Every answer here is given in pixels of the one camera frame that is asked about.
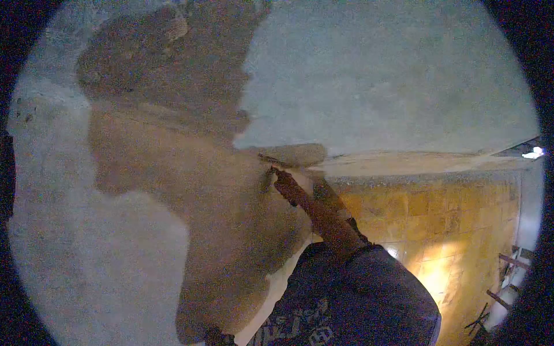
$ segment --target yellow tile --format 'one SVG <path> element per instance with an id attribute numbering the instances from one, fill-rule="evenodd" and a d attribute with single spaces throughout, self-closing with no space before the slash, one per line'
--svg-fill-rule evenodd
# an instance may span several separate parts
<path id="1" fill-rule="evenodd" d="M 450 184 L 446 187 L 446 210 L 456 210 L 460 208 L 460 187 Z"/>
<path id="2" fill-rule="evenodd" d="M 446 189 L 433 190 L 429 193 L 429 213 L 440 214 L 446 211 Z"/>
<path id="3" fill-rule="evenodd" d="M 455 238 L 456 236 L 458 236 L 458 234 L 456 234 L 455 236 L 446 237 L 443 240 L 443 246 L 440 251 L 441 257 L 450 257 L 456 254 L 456 250 L 458 248 L 458 240 Z"/>
<path id="4" fill-rule="evenodd" d="M 385 217 L 405 218 L 408 215 L 408 193 L 406 191 L 394 192 L 387 196 Z"/>
<path id="5" fill-rule="evenodd" d="M 406 242 L 404 241 L 397 241 L 397 242 L 386 242 L 383 244 L 383 247 L 387 252 L 397 259 L 398 261 L 402 262 L 404 261 L 404 247 L 406 245 Z"/>
<path id="6" fill-rule="evenodd" d="M 483 206 L 491 206 L 491 205 L 498 204 L 495 185 L 487 184 L 483 186 L 481 195 L 483 196 Z"/>
<path id="7" fill-rule="evenodd" d="M 445 296 L 444 292 L 438 292 L 438 293 L 433 292 L 433 293 L 431 293 L 431 297 L 433 297 L 433 300 L 435 301 L 435 303 L 437 304 L 439 309 L 441 308 L 441 305 L 443 303 L 444 296 Z"/>
<path id="8" fill-rule="evenodd" d="M 517 224 L 516 220 L 508 220 L 504 222 L 502 228 L 502 238 L 505 238 L 510 244 L 513 244 L 513 240 L 516 235 Z"/>
<path id="9" fill-rule="evenodd" d="M 478 210 L 465 210 L 460 213 L 460 233 L 469 232 L 476 228 Z"/>
<path id="10" fill-rule="evenodd" d="M 472 236 L 472 232 L 460 233 L 455 236 L 456 255 L 465 254 L 468 252 L 468 248 L 471 246 Z"/>
<path id="11" fill-rule="evenodd" d="M 423 261 L 436 260 L 440 258 L 443 250 L 443 238 L 437 237 L 427 239 L 425 242 L 425 250 L 423 250 Z"/>
<path id="12" fill-rule="evenodd" d="M 493 227 L 488 226 L 481 229 L 480 231 L 482 233 L 481 243 L 479 244 L 479 257 L 481 259 L 488 257 L 498 257 L 498 251 L 495 251 L 496 244 L 493 242 Z"/>
<path id="13" fill-rule="evenodd" d="M 370 242 L 381 244 L 385 241 L 387 235 L 386 223 L 382 219 L 362 219 L 356 220 L 358 230 L 368 238 Z"/>
<path id="14" fill-rule="evenodd" d="M 455 300 L 456 294 L 459 292 L 461 287 L 461 276 L 461 272 L 450 273 L 442 304 L 449 305 Z"/>
<path id="15" fill-rule="evenodd" d="M 418 279 L 431 294 L 444 293 L 448 284 L 452 263 L 454 263 L 453 256 L 424 261 L 421 263 Z"/>
<path id="16" fill-rule="evenodd" d="M 406 240 L 423 240 L 427 238 L 429 216 L 409 216 L 406 223 Z"/>
<path id="17" fill-rule="evenodd" d="M 519 215 L 519 202 L 512 200 L 501 204 L 502 221 L 515 219 Z"/>
<path id="18" fill-rule="evenodd" d="M 477 214 L 475 227 L 485 228 L 490 226 L 498 226 L 501 223 L 501 212 L 499 206 L 490 206 L 481 208 Z"/>
<path id="19" fill-rule="evenodd" d="M 461 273 L 464 271 L 464 256 L 465 254 L 454 256 L 454 263 L 452 264 L 452 270 L 450 271 L 450 274 Z"/>
<path id="20" fill-rule="evenodd" d="M 386 193 L 369 193 L 362 197 L 362 210 L 377 218 L 384 218 L 387 214 L 388 199 Z"/>
<path id="21" fill-rule="evenodd" d="M 404 264 L 404 266 L 415 277 L 417 277 L 419 275 L 419 269 L 421 268 L 421 262 L 410 262 L 410 263 Z"/>
<path id="22" fill-rule="evenodd" d="M 360 195 L 349 193 L 340 196 L 340 199 L 356 220 L 362 218 L 362 197 Z"/>
<path id="23" fill-rule="evenodd" d="M 408 215 L 417 216 L 425 215 L 429 210 L 429 193 L 410 192 L 408 196 Z"/>
<path id="24" fill-rule="evenodd" d="M 444 233 L 446 235 L 460 233 L 460 216 L 461 212 L 458 210 L 446 213 L 444 228 Z"/>
<path id="25" fill-rule="evenodd" d="M 446 216 L 444 214 L 430 214 L 427 238 L 433 238 L 439 235 L 442 236 L 444 235 L 445 230 Z"/>
<path id="26" fill-rule="evenodd" d="M 404 263 L 421 262 L 425 252 L 426 241 L 407 241 L 404 248 Z"/>
<path id="27" fill-rule="evenodd" d="M 385 242 L 406 240 L 406 220 L 404 218 L 384 220 L 384 229 Z"/>

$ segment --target rough concrete wall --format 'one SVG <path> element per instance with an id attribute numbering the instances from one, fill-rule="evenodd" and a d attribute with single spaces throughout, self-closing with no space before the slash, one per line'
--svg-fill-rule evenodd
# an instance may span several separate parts
<path id="1" fill-rule="evenodd" d="M 521 210 L 515 245 L 534 250 L 541 229 L 545 173 L 543 159 L 533 162 L 521 176 Z"/>
<path id="2" fill-rule="evenodd" d="M 245 68 L 241 147 L 474 153 L 538 134 L 516 58 L 479 2 L 276 2 Z"/>

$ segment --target wall tile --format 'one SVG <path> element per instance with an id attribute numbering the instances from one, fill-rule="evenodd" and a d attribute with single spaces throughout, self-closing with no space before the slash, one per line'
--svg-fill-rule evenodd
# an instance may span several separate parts
<path id="1" fill-rule="evenodd" d="M 460 233 L 460 218 L 461 212 L 458 210 L 453 210 L 446 213 L 444 229 L 445 235 Z"/>
<path id="2" fill-rule="evenodd" d="M 418 279 L 432 293 L 444 293 L 448 285 L 454 257 L 424 261 L 419 269 Z"/>
<path id="3" fill-rule="evenodd" d="M 476 229 L 478 210 L 465 210 L 460 212 L 460 233 Z"/>
<path id="4" fill-rule="evenodd" d="M 406 191 L 393 192 L 387 196 L 385 217 L 405 218 L 408 215 L 408 193 Z"/>
<path id="5" fill-rule="evenodd" d="M 429 215 L 429 230 L 427 238 L 444 235 L 446 231 L 446 215 L 445 214 L 430 214 Z"/>
<path id="6" fill-rule="evenodd" d="M 412 273 L 415 277 L 418 277 L 419 275 L 419 269 L 421 268 L 421 262 L 410 262 L 404 264 L 404 267 Z"/>
<path id="7" fill-rule="evenodd" d="M 404 248 L 404 263 L 423 261 L 426 243 L 425 240 L 407 241 Z"/>
<path id="8" fill-rule="evenodd" d="M 446 211 L 447 198 L 446 189 L 438 189 L 429 192 L 428 212 L 431 214 L 441 214 Z"/>
<path id="9" fill-rule="evenodd" d="M 409 216 L 406 223 L 406 240 L 423 240 L 427 238 L 429 216 Z"/>
<path id="10" fill-rule="evenodd" d="M 427 239 L 425 242 L 425 250 L 423 251 L 423 261 L 436 260 L 440 258 L 443 249 L 443 238 L 436 237 Z"/>
<path id="11" fill-rule="evenodd" d="M 449 184 L 446 187 L 446 210 L 460 209 L 461 189 L 456 184 Z"/>
<path id="12" fill-rule="evenodd" d="M 417 216 L 425 215 L 429 210 L 429 193 L 410 192 L 408 197 L 408 215 Z"/>

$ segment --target man's arm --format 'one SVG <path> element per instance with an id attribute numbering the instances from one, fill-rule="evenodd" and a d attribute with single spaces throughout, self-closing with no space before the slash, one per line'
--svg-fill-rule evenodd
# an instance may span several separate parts
<path id="1" fill-rule="evenodd" d="M 295 202 L 312 221 L 314 231 L 328 244 L 338 262 L 345 262 L 359 248 L 366 246 L 356 231 L 324 203 L 314 200 L 294 180 L 290 173 L 276 169 L 275 188 L 289 202 Z"/>

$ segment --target light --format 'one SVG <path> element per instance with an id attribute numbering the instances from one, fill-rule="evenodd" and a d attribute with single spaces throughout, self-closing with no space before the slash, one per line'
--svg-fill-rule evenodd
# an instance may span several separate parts
<path id="1" fill-rule="evenodd" d="M 542 150 L 541 147 L 534 147 L 532 153 L 521 154 L 521 156 L 523 156 L 525 158 L 537 159 L 537 158 L 543 156 L 544 154 L 545 154 L 545 152 Z"/>

